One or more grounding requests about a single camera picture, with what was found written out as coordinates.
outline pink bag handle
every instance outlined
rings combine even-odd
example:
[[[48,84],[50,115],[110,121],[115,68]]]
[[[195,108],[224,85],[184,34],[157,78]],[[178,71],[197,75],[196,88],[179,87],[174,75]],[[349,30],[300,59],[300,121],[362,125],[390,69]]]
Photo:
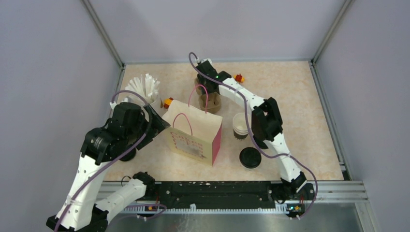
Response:
[[[205,86],[203,85],[195,85],[195,87],[193,88],[191,94],[190,94],[190,98],[188,99],[188,107],[190,106],[190,101],[191,101],[191,97],[192,97],[192,93],[196,90],[196,88],[198,87],[202,87],[205,89],[205,93],[206,93],[206,103],[205,103],[205,114],[206,114],[206,110],[208,109],[208,91],[206,90]]]
[[[183,115],[183,116],[187,119],[188,125],[190,126],[190,129],[191,129],[191,136],[192,136],[192,126],[191,126],[190,120],[188,119],[187,115],[184,114],[184,113],[179,113],[179,114],[177,114],[177,115],[175,116],[174,121],[172,122],[172,127],[174,127],[175,120],[176,120],[176,118],[177,118],[178,116],[180,116],[180,115]]]

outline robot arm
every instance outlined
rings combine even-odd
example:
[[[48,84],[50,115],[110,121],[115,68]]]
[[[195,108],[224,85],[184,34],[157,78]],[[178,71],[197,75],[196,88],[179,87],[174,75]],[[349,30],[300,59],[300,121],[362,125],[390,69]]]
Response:
[[[151,112],[152,123],[145,138],[137,145],[137,149],[149,144],[155,136],[170,126],[156,114],[150,105],[144,108],[147,112]],[[122,102],[114,108],[113,117],[107,120],[106,125],[89,131],[81,147],[77,173],[67,199],[57,215],[48,218],[46,225],[54,229],[65,207],[71,204],[69,211],[62,218],[58,231],[102,232],[127,205],[143,197],[147,186],[154,185],[155,180],[146,173],[138,173],[125,187],[108,198],[96,202],[106,169],[84,187],[75,201],[71,199],[91,176],[141,138],[148,126],[149,123],[145,120],[140,106]],[[130,160],[133,156],[135,156],[135,151],[128,153],[124,158]]]
[[[253,94],[238,84],[225,71],[217,73],[209,59],[202,60],[196,68],[208,77],[236,89],[232,90],[226,86],[218,85],[198,74],[199,83],[206,87],[208,93],[218,92],[220,95],[244,107],[244,100],[238,93],[243,94],[247,101],[247,112],[252,113],[251,129],[255,137],[263,141],[269,149],[276,151],[278,154],[290,154],[283,135],[283,122],[275,99],[269,98],[266,100]],[[280,156],[277,161],[283,184],[288,186],[292,193],[298,193],[307,183],[304,173],[294,160],[288,156]]]

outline gray floor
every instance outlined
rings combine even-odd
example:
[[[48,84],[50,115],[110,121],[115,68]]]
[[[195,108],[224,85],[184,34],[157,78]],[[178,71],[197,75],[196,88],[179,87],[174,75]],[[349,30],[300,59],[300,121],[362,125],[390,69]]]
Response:
[[[107,232],[362,232],[354,204],[316,204],[298,220],[279,215],[162,215],[144,222],[118,215]]]

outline beige tabletop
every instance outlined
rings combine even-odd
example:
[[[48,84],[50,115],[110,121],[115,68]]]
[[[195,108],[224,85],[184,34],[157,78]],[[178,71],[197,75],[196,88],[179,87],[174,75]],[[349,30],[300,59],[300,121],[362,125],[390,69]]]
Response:
[[[333,147],[323,109],[316,91],[308,62],[228,62],[214,63],[214,68],[231,74],[241,73],[242,85],[251,92],[277,100],[283,119],[286,143],[300,162],[310,168],[318,180],[342,180],[339,162]],[[160,80],[162,99],[172,97],[188,102],[194,87],[195,70],[187,63],[127,65],[121,89],[129,80],[149,73]],[[119,100],[127,94],[120,94]],[[193,94],[192,105],[199,108],[198,95]],[[244,168],[239,153],[253,146],[249,136],[243,141],[234,138],[233,116],[242,107],[222,98],[222,108],[216,114],[223,117],[222,143],[212,167],[189,157],[173,153],[159,135],[149,145],[138,151],[128,162],[118,161],[107,173],[105,180],[120,180],[125,175],[148,172],[158,181],[245,181],[279,180],[277,161],[262,156],[255,169]],[[312,176],[303,170],[307,179]]]

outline gift bag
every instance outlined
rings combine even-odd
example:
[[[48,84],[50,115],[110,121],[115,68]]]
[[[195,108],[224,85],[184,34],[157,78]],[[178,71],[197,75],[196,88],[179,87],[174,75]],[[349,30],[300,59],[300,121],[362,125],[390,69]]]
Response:
[[[220,149],[222,117],[207,112],[206,107],[204,112],[191,106],[192,93],[188,104],[172,101],[162,117],[171,127],[163,134],[173,152],[212,166]]]

